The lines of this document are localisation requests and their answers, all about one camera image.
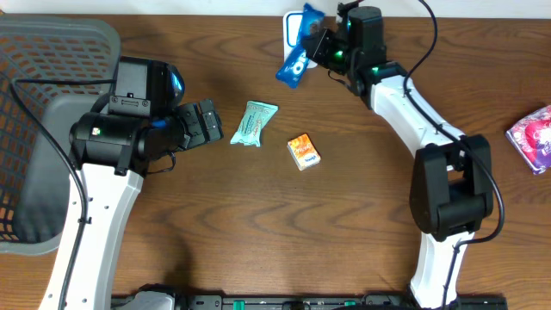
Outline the red purple snack packet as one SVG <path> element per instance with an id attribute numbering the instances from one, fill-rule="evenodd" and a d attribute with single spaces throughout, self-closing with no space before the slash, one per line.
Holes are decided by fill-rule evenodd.
<path id="1" fill-rule="evenodd" d="M 550 106 L 524 116 L 505 137 L 535 175 L 550 169 Z"/>

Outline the grey plastic basket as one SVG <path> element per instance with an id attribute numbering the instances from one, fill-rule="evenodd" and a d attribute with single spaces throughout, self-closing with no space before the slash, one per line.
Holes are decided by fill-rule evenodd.
<path id="1" fill-rule="evenodd" d="M 106 22 L 42 15 L 1 18 L 1 252 L 36 256 L 59 246 L 70 174 L 69 131 L 111 91 L 121 41 Z"/>

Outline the orange tissue pack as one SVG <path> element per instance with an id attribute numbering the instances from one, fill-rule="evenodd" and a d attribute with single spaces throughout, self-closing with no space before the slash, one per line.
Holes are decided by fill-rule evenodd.
<path id="1" fill-rule="evenodd" d="M 321 161 L 321 157 L 307 133 L 291 139 L 287 143 L 287 148 L 300 171 L 308 169 Z"/>

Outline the teal wipes packet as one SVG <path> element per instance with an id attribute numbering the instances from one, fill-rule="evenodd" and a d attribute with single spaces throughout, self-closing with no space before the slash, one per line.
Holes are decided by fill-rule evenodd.
<path id="1" fill-rule="evenodd" d="M 260 147 L 261 132 L 278 110 L 279 107 L 273 104 L 248 101 L 243 118 L 230 144 Z"/>

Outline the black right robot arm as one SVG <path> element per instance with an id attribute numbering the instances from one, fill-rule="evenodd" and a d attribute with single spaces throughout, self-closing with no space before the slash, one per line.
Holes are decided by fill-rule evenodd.
<path id="1" fill-rule="evenodd" d="M 410 72 L 387 59 L 380 30 L 335 34 L 330 29 L 301 41 L 306 56 L 348 77 L 348 86 L 382 117 L 414 158 L 409 206 L 421 232 L 417 268 L 409 284 L 420 309 L 461 306 L 455 285 L 463 250 L 503 200 L 491 173 L 488 141 L 467 136 L 419 94 Z"/>

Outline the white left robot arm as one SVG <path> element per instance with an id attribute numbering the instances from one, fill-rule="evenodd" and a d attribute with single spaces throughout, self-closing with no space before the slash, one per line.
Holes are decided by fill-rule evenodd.
<path id="1" fill-rule="evenodd" d="M 152 161 L 220 140 L 210 99 L 159 115 L 132 104 L 71 128 L 70 194 L 42 309 L 109 309 L 121 241 Z"/>

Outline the blue Oreo packet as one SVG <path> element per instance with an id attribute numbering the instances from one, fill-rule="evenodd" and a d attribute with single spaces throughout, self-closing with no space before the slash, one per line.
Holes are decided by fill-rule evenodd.
<path id="1" fill-rule="evenodd" d="M 307 68 L 311 67 L 311 60 L 306 56 L 306 51 L 300 42 L 303 38 L 311 35 L 313 29 L 319 26 L 325 17 L 322 11 L 315 9 L 309 3 L 304 4 L 301 12 L 303 15 L 300 31 L 297 35 L 297 44 L 288 55 L 288 58 L 283 61 L 282 67 L 275 75 L 277 80 L 285 83 L 292 89 L 298 87 Z"/>

